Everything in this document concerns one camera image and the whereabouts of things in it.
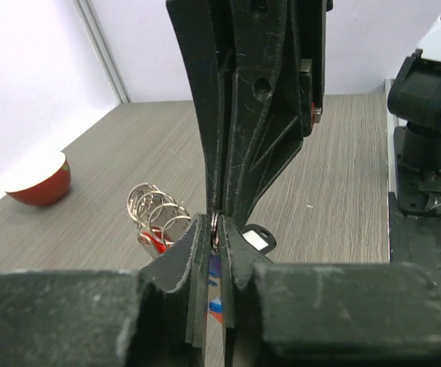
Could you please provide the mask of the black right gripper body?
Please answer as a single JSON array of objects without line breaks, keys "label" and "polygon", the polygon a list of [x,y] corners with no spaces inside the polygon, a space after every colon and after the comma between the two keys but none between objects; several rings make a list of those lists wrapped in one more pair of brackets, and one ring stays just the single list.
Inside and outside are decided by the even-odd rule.
[{"label": "black right gripper body", "polygon": [[323,113],[326,83],[326,16],[333,9],[327,0],[291,2],[291,20],[297,56],[301,123],[311,135]]}]

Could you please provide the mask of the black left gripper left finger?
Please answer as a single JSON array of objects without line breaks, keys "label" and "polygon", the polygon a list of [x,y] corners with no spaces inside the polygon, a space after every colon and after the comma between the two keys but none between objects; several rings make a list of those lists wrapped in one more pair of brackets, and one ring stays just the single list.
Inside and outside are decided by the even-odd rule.
[{"label": "black left gripper left finger", "polygon": [[201,366],[209,217],[138,271],[0,274],[0,366]]}]

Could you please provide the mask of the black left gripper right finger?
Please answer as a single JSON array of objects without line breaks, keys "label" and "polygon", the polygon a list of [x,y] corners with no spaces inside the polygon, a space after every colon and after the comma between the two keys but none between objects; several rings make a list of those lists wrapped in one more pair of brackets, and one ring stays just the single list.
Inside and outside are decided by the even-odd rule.
[{"label": "black left gripper right finger", "polygon": [[441,293],[416,265],[280,264],[218,222],[227,366],[441,366]]}]

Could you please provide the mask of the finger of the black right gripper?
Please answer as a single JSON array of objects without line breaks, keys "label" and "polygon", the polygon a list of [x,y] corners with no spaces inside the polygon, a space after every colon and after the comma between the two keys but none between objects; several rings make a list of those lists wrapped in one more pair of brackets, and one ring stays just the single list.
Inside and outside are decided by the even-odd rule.
[{"label": "finger of the black right gripper", "polygon": [[233,1],[235,71],[222,211],[244,224],[303,142],[292,1]]},{"label": "finger of the black right gripper", "polygon": [[167,1],[193,97],[206,172],[206,208],[223,206],[234,41],[228,1]]}]

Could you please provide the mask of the blue capped key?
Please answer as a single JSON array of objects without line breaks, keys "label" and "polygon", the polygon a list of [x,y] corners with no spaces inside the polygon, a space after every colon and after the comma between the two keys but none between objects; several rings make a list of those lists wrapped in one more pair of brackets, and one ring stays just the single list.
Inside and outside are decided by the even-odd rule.
[{"label": "blue capped key", "polygon": [[222,269],[220,255],[211,254],[209,256],[208,311],[219,323],[223,323],[221,277]]}]

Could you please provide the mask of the silver key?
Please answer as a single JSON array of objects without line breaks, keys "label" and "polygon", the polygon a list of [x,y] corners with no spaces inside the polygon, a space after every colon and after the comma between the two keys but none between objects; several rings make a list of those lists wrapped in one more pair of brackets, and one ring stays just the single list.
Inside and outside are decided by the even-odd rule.
[{"label": "silver key", "polygon": [[138,231],[137,240],[152,259],[155,259],[159,256],[160,253],[157,250],[153,238],[149,232],[141,230]]}]

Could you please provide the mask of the black capped key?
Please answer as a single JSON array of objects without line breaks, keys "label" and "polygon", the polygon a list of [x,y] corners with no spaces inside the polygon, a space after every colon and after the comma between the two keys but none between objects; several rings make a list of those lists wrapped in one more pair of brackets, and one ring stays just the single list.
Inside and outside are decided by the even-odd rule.
[{"label": "black capped key", "polygon": [[243,230],[244,239],[263,255],[268,254],[277,246],[275,237],[263,226],[248,224]]}]

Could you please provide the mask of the red plastic handle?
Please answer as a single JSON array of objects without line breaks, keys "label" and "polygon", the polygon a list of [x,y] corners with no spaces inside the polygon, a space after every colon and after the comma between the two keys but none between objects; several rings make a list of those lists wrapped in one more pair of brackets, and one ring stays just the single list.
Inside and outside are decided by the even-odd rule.
[{"label": "red plastic handle", "polygon": [[170,240],[170,236],[168,234],[164,234],[160,227],[153,226],[152,232],[149,233],[151,234],[155,246],[159,251],[160,255],[166,252],[166,250],[168,250],[174,245],[174,242]]}]

